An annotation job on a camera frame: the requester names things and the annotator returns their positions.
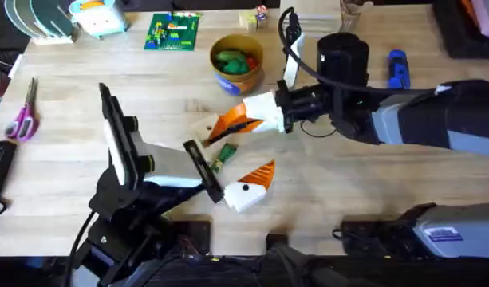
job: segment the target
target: green lego baseplate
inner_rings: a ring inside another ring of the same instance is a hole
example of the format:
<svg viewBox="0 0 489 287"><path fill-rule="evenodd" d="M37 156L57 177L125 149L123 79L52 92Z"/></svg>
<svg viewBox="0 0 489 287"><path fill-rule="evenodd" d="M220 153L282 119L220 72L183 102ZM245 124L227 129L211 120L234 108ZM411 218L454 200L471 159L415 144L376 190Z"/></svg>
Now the green lego baseplate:
<svg viewBox="0 0 489 287"><path fill-rule="evenodd" d="M146 50L192 51L201 14L173 12L154 14L148 28Z"/></svg>

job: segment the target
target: scissors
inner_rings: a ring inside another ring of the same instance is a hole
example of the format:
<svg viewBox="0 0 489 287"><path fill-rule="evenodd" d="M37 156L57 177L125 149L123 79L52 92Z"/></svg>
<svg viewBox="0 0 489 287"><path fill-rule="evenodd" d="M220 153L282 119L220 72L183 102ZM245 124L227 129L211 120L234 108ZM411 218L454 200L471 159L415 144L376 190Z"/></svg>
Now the scissors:
<svg viewBox="0 0 489 287"><path fill-rule="evenodd" d="M29 140L38 128L38 120L35 118L34 102L37 95L37 79L32 78L28 86L28 94L24 107L18 117L8 125L5 135L9 139L16 139L19 142Z"/></svg>

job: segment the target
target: black cable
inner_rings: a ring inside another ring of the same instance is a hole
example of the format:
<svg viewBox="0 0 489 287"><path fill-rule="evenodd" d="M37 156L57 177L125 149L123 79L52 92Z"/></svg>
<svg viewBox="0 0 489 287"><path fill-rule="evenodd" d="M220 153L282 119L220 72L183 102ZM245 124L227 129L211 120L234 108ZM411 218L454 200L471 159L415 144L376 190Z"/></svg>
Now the black cable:
<svg viewBox="0 0 489 287"><path fill-rule="evenodd" d="M334 135L334 133L335 133L335 132L337 132L337 129L335 128L335 129L334 129L334 131L332 131L332 132L330 132L330 133L328 133L328 134L325 134L325 135L314 135L314 134L311 134L311 133L309 133L309 132L307 132L307 131L305 130L305 127L304 127L305 122L306 122L306 120L303 120L303 121L301 122L301 124L299 125L299 127L301 128L301 130L302 130L302 131L303 131L305 134L307 134L308 136L312 136L312 137L314 137L314 138L322 139L322 138L325 138L325 137L328 137L328 136L332 136L332 135Z"/></svg>
<svg viewBox="0 0 489 287"><path fill-rule="evenodd" d="M0 215L3 214L8 209L8 205L4 200L0 199L0 204L2 205L2 209L0 210Z"/></svg>
<svg viewBox="0 0 489 287"><path fill-rule="evenodd" d="M320 73L317 73L314 71L312 68L310 68L304 61L301 60L301 58L298 57L292 51L290 46L288 45L288 41L285 38L285 34L283 33L283 22L285 21L286 15L288 13L294 13L294 8L290 7L287 10L285 10L282 14L282 16L279 18L278 21L278 34L279 38L282 41L283 48L287 52L288 55L290 55L294 61L296 61L299 64L299 67L304 69L310 76L315 77L317 80L323 82L324 84L331 85L336 88L343 88L349 91L354 91L354 92L368 92L368 93L374 93L374 94L387 94L387 95L392 95L392 94L418 94L418 93L434 93L435 89L429 88L429 89L389 89L389 88L370 88L370 87L360 87L356 85L350 85L346 84L340 81L335 81L331 80L328 77L322 76Z"/></svg>
<svg viewBox="0 0 489 287"><path fill-rule="evenodd" d="M147 278L147 280L145 280L145 282L143 282L142 287L145 287L145 286L146 286L146 285L147 285L147 284L150 282L150 280L151 280L152 278L154 278L154 276L155 276L155 275L156 275L156 274L157 274L159 271L161 271L161 270L162 270L162 268L163 268L163 267L165 267L165 266L166 266L168 263L171 263L171 262L173 262L173 261L175 261L175 260L177 260L177 259L180 259L180 255L172 256L172 257L170 257L169 259L164 259L164 260L161 262L161 264L160 264L160 265L157 267L157 269L156 269L154 272L152 272L152 273L150 274L150 276Z"/></svg>
<svg viewBox="0 0 489 287"><path fill-rule="evenodd" d="M79 229L76 239L72 244L72 248L70 249L70 254L69 254L69 260L67 261L67 265L65 266L65 277L63 279L63 287L70 287L70 278L72 277L72 264L74 261L74 254L76 253L77 247L79 246L79 241L81 240L81 237L85 233L88 224L90 223L90 221L92 221L94 214L95 211L92 210L92 212L90 212L90 214L86 218L85 223L83 223L83 226Z"/></svg>
<svg viewBox="0 0 489 287"><path fill-rule="evenodd" d="M343 231L340 228L335 228L335 229L333 229L333 232L331 232L331 234L333 235L333 238L337 239L338 241L343 241L344 236L348 236L348 237L351 237L351 238L372 244L372 245L378 247L385 254L389 254L389 252L379 242L364 238L362 236L355 234L354 232Z"/></svg>

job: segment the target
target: pink scissors handle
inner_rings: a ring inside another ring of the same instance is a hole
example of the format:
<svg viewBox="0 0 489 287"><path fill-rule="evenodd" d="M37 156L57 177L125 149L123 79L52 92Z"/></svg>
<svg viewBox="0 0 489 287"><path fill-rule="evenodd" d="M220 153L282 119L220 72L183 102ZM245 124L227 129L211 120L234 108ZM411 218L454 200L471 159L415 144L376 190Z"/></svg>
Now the pink scissors handle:
<svg viewBox="0 0 489 287"><path fill-rule="evenodd" d="M26 104L24 109L24 116L16 136L17 140L21 142L29 140L35 134L38 127L38 121L34 118L31 105Z"/></svg>
<svg viewBox="0 0 489 287"><path fill-rule="evenodd" d="M19 128L21 127L22 120L24 119L24 114L26 111L26 106L21 108L19 111L18 117L15 118L13 122L11 122L8 127L6 127L5 135L6 137L13 139L18 136Z"/></svg>

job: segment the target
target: label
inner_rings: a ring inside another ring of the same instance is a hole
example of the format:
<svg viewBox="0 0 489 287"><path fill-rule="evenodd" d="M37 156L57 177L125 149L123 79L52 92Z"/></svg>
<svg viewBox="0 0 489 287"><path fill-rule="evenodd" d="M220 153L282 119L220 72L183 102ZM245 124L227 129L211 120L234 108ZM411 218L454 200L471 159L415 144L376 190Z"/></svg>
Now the label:
<svg viewBox="0 0 489 287"><path fill-rule="evenodd" d="M240 94L241 89L237 86L234 85L232 82L229 80L225 79L224 77L221 77L219 74L215 74L216 78L218 79L219 85L224 88L225 91L230 93L231 95L237 96Z"/></svg>
<svg viewBox="0 0 489 287"><path fill-rule="evenodd" d="M424 233L430 238L430 240L432 240L432 242L454 242L464 240L462 236L460 236L459 232L450 226L428 228L424 230Z"/></svg>

